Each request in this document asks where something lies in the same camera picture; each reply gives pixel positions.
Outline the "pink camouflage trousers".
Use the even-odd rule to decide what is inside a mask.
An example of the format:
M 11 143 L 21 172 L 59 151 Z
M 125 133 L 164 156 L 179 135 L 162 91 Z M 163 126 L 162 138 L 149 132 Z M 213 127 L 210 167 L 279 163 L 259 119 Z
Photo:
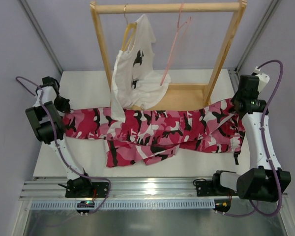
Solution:
M 194 111 L 125 110 L 114 120 L 109 107 L 74 110 L 63 117 L 66 136 L 103 140 L 109 168 L 137 162 L 151 165 L 179 149 L 204 153 L 240 153 L 244 126 L 231 100 Z

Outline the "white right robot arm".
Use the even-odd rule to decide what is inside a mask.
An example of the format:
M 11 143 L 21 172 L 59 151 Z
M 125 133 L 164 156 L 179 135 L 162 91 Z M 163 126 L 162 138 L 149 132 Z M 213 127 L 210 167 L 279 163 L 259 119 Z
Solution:
M 242 175 L 217 171 L 212 186 L 216 191 L 233 190 L 241 199 L 276 202 L 291 182 L 291 174 L 283 171 L 277 160 L 268 128 L 267 103 L 259 100 L 269 76 L 254 72 L 242 75 L 232 98 L 235 112 L 245 129 L 250 152 L 250 170 Z

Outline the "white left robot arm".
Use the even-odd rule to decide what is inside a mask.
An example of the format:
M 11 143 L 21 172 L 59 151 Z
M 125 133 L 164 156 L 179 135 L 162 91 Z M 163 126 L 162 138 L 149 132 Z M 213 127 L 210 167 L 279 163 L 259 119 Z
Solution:
M 52 77 L 42 78 L 36 87 L 35 104 L 26 109 L 26 116 L 36 138 L 50 147 L 62 163 L 67 176 L 67 198 L 91 197 L 93 185 L 84 168 L 67 147 L 65 125 L 62 117 L 70 111 L 69 100 L 59 94 L 59 82 Z

